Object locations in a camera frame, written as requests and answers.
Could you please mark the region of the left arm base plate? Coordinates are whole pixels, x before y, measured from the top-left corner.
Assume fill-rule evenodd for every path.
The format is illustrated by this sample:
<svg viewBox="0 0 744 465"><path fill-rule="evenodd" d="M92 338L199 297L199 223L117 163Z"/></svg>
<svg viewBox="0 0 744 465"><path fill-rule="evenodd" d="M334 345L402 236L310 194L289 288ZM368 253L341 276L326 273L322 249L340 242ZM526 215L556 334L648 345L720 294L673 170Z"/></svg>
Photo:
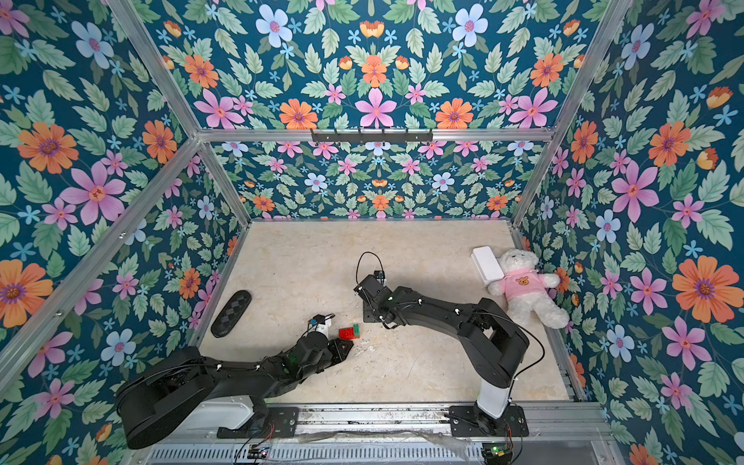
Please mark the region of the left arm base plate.
<svg viewBox="0 0 744 465"><path fill-rule="evenodd" d="M264 439L273 433L273 438L292 438L298 427L298 414L300 409L296 407L274 407L269 406L253 415L243 426L238 429L220 427L217 432L218 439Z"/></svg>

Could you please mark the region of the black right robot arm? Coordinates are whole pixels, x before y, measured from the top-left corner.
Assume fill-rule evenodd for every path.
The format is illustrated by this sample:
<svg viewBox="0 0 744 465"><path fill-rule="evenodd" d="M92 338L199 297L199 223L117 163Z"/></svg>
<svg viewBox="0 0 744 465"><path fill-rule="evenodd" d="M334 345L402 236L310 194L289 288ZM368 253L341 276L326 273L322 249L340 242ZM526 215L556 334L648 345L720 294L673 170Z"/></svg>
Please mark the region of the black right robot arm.
<svg viewBox="0 0 744 465"><path fill-rule="evenodd" d="M356 284L354 292L375 322L392 331L425 327L453 337L481 378L478 411L498 420L510 405L513 381L530 342L525 329L496 304L452 303L429 298L407 287L390 290L373 275Z"/></svg>

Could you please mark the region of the red lego brick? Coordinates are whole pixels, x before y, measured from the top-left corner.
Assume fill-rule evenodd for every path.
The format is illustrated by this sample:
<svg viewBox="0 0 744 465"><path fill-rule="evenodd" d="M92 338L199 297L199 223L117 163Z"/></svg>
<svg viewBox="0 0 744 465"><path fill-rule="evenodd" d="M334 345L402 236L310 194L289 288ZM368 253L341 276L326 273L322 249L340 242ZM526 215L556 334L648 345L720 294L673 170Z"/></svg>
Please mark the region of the red lego brick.
<svg viewBox="0 0 744 465"><path fill-rule="evenodd" d="M342 340L355 340L355 339L358 339L358 338L356 338L354 336L354 328L353 327L343 327L343 329L339 329L338 337L340 339L342 339Z"/></svg>

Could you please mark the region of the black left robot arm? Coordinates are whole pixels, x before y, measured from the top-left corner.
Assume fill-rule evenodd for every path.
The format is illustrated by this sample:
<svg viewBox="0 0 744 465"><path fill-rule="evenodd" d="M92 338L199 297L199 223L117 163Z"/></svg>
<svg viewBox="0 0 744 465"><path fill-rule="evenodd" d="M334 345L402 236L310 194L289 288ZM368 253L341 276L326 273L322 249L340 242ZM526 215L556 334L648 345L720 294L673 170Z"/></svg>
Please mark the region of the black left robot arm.
<svg viewBox="0 0 744 465"><path fill-rule="evenodd" d="M209 400L248 397L257 405L279 397L307 378L344 362L354 342L321 331L259 362L226 362L195 346L178 350L116 392L116 412L129 449L141 450L169 436Z"/></svg>

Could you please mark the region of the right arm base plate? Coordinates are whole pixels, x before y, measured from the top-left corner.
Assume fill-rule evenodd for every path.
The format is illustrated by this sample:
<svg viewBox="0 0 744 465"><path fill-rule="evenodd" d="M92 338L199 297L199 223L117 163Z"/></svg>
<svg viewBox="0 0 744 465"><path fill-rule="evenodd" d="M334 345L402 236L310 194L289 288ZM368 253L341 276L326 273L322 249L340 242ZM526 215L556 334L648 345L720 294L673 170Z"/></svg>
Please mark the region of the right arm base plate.
<svg viewBox="0 0 744 465"><path fill-rule="evenodd" d="M476 405L451 406L445 414L451 427L453 437L527 437L527 425L524 410L517 405L510 405L504 414L494 420L478 409Z"/></svg>

